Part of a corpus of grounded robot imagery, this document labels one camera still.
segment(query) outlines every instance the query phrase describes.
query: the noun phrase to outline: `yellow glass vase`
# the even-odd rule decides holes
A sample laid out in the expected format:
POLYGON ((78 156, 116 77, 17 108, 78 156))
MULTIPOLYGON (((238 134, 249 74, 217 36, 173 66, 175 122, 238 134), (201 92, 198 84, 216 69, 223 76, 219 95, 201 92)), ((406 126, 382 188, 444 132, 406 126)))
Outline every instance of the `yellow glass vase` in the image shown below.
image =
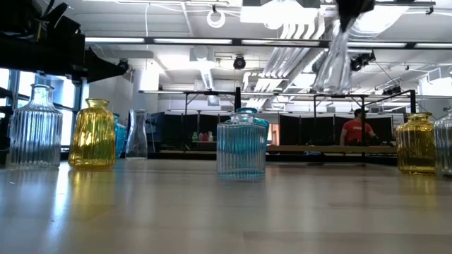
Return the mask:
POLYGON ((408 122, 397 127, 398 168, 408 174, 435 173, 432 113, 408 114, 408 122))
POLYGON ((116 162, 114 116, 105 99, 86 99, 87 109, 77 114, 69 165, 74 168, 107 168, 116 162))

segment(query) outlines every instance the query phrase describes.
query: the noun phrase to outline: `ceiling light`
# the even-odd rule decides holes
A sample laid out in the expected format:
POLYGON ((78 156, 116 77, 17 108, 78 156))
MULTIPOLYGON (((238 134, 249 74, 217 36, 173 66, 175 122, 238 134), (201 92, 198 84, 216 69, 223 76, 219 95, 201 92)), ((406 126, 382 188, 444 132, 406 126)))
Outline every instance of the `ceiling light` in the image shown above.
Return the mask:
POLYGON ((302 93, 282 93, 280 96, 297 96, 297 97, 310 97, 312 94, 302 94, 302 93))
POLYGON ((144 43, 144 38, 131 37, 86 37, 85 43, 144 43))
POLYGON ((152 94, 183 94, 183 91, 147 91, 139 90, 140 93, 152 93, 152 94))
POLYGON ((417 43, 415 45, 416 49, 424 48, 436 48, 436 49, 450 49, 452 48, 452 43, 417 43))
POLYGON ((317 47, 320 42, 312 40, 242 40, 244 45, 317 47))
POLYGON ((183 39, 183 38, 155 38, 156 44, 232 44, 231 39, 183 39))
POLYGON ((273 96, 273 95, 278 95, 278 94, 274 93, 274 92, 242 92, 241 95, 268 95, 268 96, 273 96))
POLYGON ((403 48, 407 44, 404 42, 348 42, 349 47, 366 47, 366 48, 403 48))

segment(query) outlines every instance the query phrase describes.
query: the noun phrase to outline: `red shirt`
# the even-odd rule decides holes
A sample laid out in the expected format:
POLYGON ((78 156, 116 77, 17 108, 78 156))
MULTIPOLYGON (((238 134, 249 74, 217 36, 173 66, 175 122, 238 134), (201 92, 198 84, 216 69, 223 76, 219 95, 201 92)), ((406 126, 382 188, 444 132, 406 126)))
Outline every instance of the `red shirt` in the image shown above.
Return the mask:
MULTIPOLYGON (((361 134, 361 122, 350 120, 347 123, 344 123, 343 129, 347 130, 347 136, 345 137, 345 143, 357 141, 361 142, 362 134, 361 134)), ((366 123, 366 135, 369 135, 371 133, 372 127, 366 123)))

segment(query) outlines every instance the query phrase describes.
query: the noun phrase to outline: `man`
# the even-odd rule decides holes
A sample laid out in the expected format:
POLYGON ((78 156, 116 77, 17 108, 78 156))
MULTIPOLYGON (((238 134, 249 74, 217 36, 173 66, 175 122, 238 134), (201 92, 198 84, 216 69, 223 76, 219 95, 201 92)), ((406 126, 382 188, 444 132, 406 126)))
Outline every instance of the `man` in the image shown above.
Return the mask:
MULTIPOLYGON (((340 145, 349 145, 350 143, 362 142, 362 115, 361 109, 355 110, 355 119, 344 123, 342 133, 340 134, 340 145)), ((376 138, 372 127, 365 123, 366 135, 376 138)))

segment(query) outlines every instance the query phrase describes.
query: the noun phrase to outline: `glass vase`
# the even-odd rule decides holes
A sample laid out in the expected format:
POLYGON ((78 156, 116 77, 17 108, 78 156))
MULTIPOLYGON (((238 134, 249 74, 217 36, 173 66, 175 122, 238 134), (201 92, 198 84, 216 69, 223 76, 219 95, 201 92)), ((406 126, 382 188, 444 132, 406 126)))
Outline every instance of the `glass vase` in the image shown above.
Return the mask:
POLYGON ((32 85, 28 103, 14 110, 11 163, 20 168, 58 168, 63 114, 52 102, 53 87, 32 85))
POLYGON ((397 161, 401 172, 434 174, 434 127, 431 113, 408 114, 408 122, 397 127, 397 161))
POLYGON ((266 128, 254 123, 254 113, 237 112, 217 125, 218 176, 254 179, 265 176, 266 128))
POLYGON ((452 109, 445 108, 447 115, 434 124, 436 161, 435 172, 440 176, 452 176, 452 109))
POLYGON ((126 142, 127 128, 119 123, 119 114, 114 114, 114 138, 116 158, 121 157, 122 150, 124 149, 124 143, 126 142))
POLYGON ((328 94, 350 93, 350 57, 348 37, 353 20, 344 30, 339 30, 330 46, 328 56, 320 67, 314 83, 314 90, 328 94))
POLYGON ((87 109, 77 114, 76 130, 69 154, 74 168, 108 168, 116 162, 114 117, 105 99, 86 99, 87 109))
POLYGON ((146 110, 130 110, 130 131, 127 138, 126 158, 127 159, 147 159, 148 139, 145 129, 146 110))

